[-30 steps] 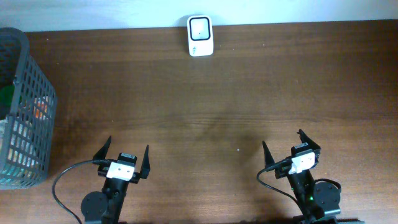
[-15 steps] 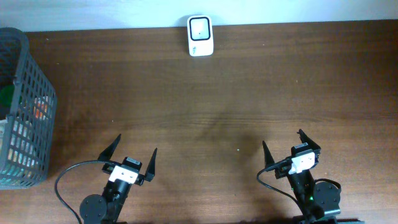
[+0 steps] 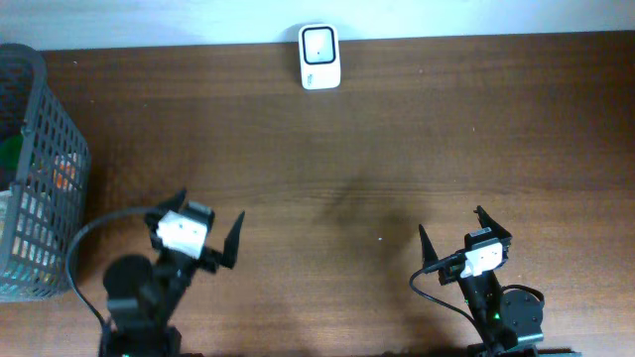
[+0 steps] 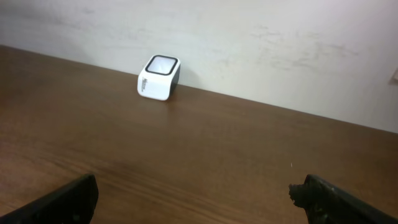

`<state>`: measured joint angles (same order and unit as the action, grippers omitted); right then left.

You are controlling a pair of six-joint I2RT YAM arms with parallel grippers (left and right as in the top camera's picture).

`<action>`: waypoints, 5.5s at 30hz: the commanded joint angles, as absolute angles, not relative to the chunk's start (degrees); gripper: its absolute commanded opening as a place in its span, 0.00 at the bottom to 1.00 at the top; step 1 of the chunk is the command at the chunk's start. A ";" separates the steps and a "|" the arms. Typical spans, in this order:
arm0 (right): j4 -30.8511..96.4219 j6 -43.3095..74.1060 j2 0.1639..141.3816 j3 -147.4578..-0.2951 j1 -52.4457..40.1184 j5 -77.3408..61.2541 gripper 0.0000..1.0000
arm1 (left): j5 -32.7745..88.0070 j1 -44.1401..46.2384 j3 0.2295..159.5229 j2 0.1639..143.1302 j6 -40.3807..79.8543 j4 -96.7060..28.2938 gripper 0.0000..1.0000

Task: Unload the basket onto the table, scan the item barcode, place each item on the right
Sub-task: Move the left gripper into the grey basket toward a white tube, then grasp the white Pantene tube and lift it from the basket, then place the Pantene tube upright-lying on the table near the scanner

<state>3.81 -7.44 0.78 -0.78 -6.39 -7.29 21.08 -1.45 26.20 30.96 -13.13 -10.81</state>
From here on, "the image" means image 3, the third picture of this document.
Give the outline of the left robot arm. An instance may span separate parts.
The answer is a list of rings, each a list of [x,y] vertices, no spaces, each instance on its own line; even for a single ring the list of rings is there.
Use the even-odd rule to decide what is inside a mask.
[[[110,317],[101,327],[100,356],[179,356],[182,335],[170,319],[195,274],[215,274],[236,265],[245,214],[238,215],[217,251],[205,245],[214,211],[187,201],[186,195],[183,189],[141,209],[156,261],[129,254],[106,270],[103,286]]]

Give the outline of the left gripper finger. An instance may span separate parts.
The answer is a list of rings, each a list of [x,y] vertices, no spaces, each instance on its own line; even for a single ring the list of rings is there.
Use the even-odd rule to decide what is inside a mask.
[[[187,192],[185,188],[182,188],[174,196],[160,202],[156,208],[162,211],[178,211],[186,200]]]
[[[245,212],[242,211],[228,232],[224,241],[221,256],[221,265],[227,269],[233,269],[237,263],[240,243],[240,232],[244,221]]]

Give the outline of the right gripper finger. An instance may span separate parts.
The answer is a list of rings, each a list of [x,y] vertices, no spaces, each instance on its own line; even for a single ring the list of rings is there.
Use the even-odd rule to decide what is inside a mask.
[[[497,223],[481,205],[477,205],[474,212],[482,228],[490,228],[491,232],[499,239],[511,238],[511,233]]]
[[[424,271],[436,271],[439,257],[423,224],[419,225]]]

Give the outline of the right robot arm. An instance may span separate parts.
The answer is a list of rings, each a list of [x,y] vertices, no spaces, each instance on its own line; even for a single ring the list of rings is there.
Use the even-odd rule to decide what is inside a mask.
[[[410,277],[417,295],[465,317],[481,341],[466,347],[468,356],[576,356],[571,349],[541,350],[545,296],[524,285],[502,286],[495,271],[509,259],[512,234],[496,222],[482,206],[474,209],[480,228],[467,233],[464,247],[440,258],[423,225],[418,227],[422,246],[422,268]],[[415,286],[422,274],[436,273],[442,286],[457,283],[468,310],[463,310]]]

